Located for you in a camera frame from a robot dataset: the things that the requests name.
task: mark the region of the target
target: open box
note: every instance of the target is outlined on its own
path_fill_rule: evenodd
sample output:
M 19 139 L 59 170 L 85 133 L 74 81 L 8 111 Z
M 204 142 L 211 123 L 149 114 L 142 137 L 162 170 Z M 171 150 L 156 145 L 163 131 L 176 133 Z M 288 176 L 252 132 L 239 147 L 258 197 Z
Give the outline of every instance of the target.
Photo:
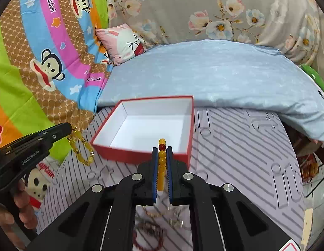
M 171 146 L 174 158 L 190 165 L 193 97 L 171 96 L 121 100 L 92 139 L 105 159 L 139 164 L 151 159 L 159 139 Z

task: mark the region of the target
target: finger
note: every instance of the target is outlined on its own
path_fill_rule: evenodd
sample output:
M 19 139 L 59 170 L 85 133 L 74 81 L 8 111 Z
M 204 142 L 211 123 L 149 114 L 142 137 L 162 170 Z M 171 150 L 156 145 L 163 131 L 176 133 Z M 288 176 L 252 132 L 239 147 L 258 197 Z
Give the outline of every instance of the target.
M 23 191 L 14 196 L 14 202 L 19 208 L 23 208 L 29 204 L 29 195 Z
M 36 218 L 36 216 L 34 215 L 34 216 L 32 217 L 32 219 L 31 219 L 28 223 L 25 224 L 25 227 L 26 227 L 27 229 L 34 229 L 36 226 L 37 226 L 37 218 Z
M 12 231 L 12 228 L 10 227 L 10 225 L 8 225 L 5 229 L 3 228 L 3 230 L 5 231 L 7 237 L 9 238 L 9 240 L 17 247 L 20 248 L 21 250 L 25 250 L 26 246 L 25 244 L 22 242 L 22 240 L 20 240 L 20 238 Z
M 13 225 L 14 217 L 2 205 L 0 205 L 0 224 Z
M 19 191 L 24 191 L 25 190 L 25 184 L 23 183 L 23 181 L 20 179 L 19 182 L 17 183 L 17 188 Z
M 28 223 L 33 216 L 35 216 L 34 209 L 31 205 L 27 205 L 24 208 L 20 209 L 19 217 L 22 222 L 25 224 Z

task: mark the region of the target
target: red bead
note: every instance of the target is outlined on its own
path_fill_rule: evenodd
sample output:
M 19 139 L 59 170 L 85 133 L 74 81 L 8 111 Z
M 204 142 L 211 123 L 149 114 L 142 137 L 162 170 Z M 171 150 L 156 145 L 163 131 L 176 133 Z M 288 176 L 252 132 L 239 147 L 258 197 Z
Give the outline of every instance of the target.
M 166 146 L 165 146 L 165 144 L 160 144 L 159 145 L 159 149 L 161 150 L 161 151 L 164 151 L 165 149 L 166 149 Z

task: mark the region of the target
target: metal screw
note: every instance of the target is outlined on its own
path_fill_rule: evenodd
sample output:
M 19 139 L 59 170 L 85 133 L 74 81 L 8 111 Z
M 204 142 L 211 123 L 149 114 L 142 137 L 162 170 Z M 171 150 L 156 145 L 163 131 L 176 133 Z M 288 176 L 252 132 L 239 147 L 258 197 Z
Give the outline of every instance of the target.
M 191 179 L 193 179 L 193 174 L 191 174 L 191 173 L 185 173 L 183 175 L 183 178 L 186 179 L 186 180 L 191 180 Z
M 141 180 L 142 179 L 142 174 L 133 174 L 132 179 L 135 181 Z
M 94 185 L 94 186 L 92 187 L 92 191 L 93 191 L 93 192 L 101 192 L 102 189 L 103 189 L 103 187 L 102 187 L 101 185 Z
M 227 184 L 225 184 L 225 185 L 223 186 L 223 189 L 224 189 L 225 191 L 233 191 L 233 190 L 234 190 L 234 186 L 233 186 L 232 184 L 227 183 Z

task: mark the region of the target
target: gold bracelet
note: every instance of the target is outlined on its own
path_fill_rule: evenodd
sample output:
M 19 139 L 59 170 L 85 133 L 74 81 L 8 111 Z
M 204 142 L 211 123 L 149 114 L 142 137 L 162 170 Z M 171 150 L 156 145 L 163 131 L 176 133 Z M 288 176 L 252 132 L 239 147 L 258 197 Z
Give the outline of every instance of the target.
M 73 149 L 74 153 L 76 154 L 77 159 L 82 164 L 84 164 L 86 166 L 89 166 L 94 161 L 93 147 L 91 146 L 91 144 L 85 138 L 83 138 L 81 132 L 79 130 L 77 130 L 77 127 L 74 126 L 72 128 L 72 133 L 70 135 L 68 135 L 66 138 L 69 141 L 69 143 L 71 145 L 71 148 Z M 76 141 L 77 140 L 80 140 L 84 144 L 84 146 L 89 150 L 90 156 L 88 157 L 88 160 L 85 160 L 83 158 L 80 151 L 76 147 Z

